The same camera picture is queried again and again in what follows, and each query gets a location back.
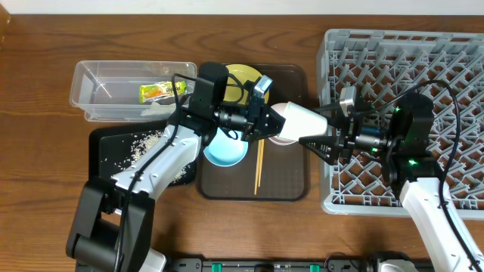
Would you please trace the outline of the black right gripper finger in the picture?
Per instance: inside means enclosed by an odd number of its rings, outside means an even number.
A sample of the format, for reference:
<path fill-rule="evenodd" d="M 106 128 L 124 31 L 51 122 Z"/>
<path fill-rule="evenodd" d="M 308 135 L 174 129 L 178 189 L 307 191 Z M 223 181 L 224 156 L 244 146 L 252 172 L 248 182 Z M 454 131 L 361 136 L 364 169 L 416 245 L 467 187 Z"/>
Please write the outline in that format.
<path fill-rule="evenodd" d="M 346 117 L 345 116 L 327 117 L 327 123 L 329 126 L 335 129 L 344 130 L 346 128 Z"/>
<path fill-rule="evenodd" d="M 300 138 L 299 143 L 329 165 L 335 165 L 340 158 L 342 147 L 338 136 L 307 136 Z"/>

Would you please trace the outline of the white cup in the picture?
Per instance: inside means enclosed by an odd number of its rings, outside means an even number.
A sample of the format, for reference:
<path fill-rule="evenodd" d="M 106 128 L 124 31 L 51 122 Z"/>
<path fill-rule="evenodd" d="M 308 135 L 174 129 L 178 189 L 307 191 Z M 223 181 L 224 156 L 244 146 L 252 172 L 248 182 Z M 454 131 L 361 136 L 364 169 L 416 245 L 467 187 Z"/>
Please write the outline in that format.
<path fill-rule="evenodd" d="M 289 141 L 324 135 L 328 129 L 327 119 L 324 116 L 293 102 L 287 103 L 282 116 L 285 122 L 278 137 Z"/>

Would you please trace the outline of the light blue bowl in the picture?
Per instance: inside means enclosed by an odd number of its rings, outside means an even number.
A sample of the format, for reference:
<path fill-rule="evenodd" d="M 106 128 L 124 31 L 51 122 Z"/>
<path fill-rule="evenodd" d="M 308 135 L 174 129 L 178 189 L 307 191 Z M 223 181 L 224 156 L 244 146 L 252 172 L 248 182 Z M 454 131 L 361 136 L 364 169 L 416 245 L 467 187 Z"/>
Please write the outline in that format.
<path fill-rule="evenodd" d="M 238 164 L 247 154 L 249 144 L 241 139 L 240 131 L 229 131 L 227 134 L 220 128 L 211 143 L 204 148 L 203 155 L 213 165 L 232 167 Z"/>

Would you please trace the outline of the white tissue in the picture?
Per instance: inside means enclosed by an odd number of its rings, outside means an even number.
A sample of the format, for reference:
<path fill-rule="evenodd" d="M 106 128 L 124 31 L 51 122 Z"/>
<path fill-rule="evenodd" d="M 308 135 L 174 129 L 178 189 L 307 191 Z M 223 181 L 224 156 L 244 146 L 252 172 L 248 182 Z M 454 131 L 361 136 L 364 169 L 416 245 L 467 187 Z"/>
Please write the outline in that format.
<path fill-rule="evenodd" d="M 141 116 L 170 116 L 175 110 L 175 104 L 163 105 L 152 102 L 146 110 L 141 112 Z"/>

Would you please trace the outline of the green snack wrapper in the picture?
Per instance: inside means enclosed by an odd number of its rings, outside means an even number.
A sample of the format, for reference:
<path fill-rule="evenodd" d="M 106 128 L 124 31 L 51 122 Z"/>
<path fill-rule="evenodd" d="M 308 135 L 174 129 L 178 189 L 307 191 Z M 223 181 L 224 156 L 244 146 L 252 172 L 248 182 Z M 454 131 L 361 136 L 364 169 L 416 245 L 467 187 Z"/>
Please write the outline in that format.
<path fill-rule="evenodd" d="M 138 100 L 141 104 L 147 102 L 156 102 L 173 97 L 175 93 L 186 94 L 188 86 L 185 81 L 175 82 L 173 84 L 169 81 L 156 82 L 151 85 L 141 85 L 139 88 Z"/>

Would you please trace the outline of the rice pile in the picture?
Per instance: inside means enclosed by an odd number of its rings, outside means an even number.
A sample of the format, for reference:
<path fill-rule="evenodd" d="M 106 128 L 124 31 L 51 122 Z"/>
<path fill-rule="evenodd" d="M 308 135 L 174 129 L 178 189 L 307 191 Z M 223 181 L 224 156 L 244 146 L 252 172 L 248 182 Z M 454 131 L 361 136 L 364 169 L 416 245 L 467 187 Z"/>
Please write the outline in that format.
<path fill-rule="evenodd" d="M 99 141 L 97 175 L 109 178 L 137 162 L 160 139 L 161 130 L 103 137 Z"/>

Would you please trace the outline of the pink bowl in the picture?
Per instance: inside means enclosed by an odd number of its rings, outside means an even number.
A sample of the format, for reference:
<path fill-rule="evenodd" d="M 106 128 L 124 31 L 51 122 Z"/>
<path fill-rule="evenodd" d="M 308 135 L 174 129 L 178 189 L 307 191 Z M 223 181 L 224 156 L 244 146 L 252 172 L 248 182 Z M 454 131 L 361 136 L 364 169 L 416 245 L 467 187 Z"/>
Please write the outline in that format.
<path fill-rule="evenodd" d="M 278 103 L 278 104 L 272 105 L 271 108 L 273 110 L 275 110 L 279 115 L 282 116 L 284 114 L 284 110 L 285 110 L 286 106 L 287 106 L 286 103 Z M 280 138 L 278 136 L 270 137 L 269 140 L 273 144 L 276 144 L 278 146 L 288 146 L 288 145 L 296 143 L 295 141 L 292 141 L 292 140 L 289 140 L 289 139 L 286 139 L 286 138 Z"/>

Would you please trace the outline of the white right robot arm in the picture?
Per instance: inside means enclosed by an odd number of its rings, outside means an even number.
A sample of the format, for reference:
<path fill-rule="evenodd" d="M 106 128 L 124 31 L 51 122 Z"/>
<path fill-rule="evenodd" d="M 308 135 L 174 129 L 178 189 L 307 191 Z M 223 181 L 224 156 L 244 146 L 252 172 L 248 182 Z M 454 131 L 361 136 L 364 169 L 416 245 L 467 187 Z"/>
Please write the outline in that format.
<path fill-rule="evenodd" d="M 437 271 L 481 271 L 483 253 L 451 200 L 446 172 L 427 151 L 433 102 L 410 92 L 399 97 L 388 128 L 364 125 L 374 112 L 358 94 L 330 108 L 339 135 L 323 138 L 323 159 L 333 165 L 354 151 L 380 157 L 383 179 L 416 225 Z"/>

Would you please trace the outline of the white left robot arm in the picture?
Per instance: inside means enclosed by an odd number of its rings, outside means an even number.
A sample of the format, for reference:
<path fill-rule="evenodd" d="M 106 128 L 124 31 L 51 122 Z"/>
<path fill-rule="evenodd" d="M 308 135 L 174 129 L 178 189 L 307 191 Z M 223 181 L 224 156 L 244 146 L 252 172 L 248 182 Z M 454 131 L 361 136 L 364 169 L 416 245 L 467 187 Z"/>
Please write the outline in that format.
<path fill-rule="evenodd" d="M 284 115 L 265 104 L 272 80 L 252 84 L 245 105 L 224 100 L 230 73 L 226 65 L 206 62 L 188 98 L 175 99 L 159 141 L 124 171 L 85 183 L 66 244 L 68 257 L 96 271 L 162 271 L 166 256 L 150 247 L 155 204 L 174 177 L 209 145 L 219 128 L 241 132 L 251 142 L 280 136 L 299 141 L 322 136 L 329 120 L 288 103 Z"/>

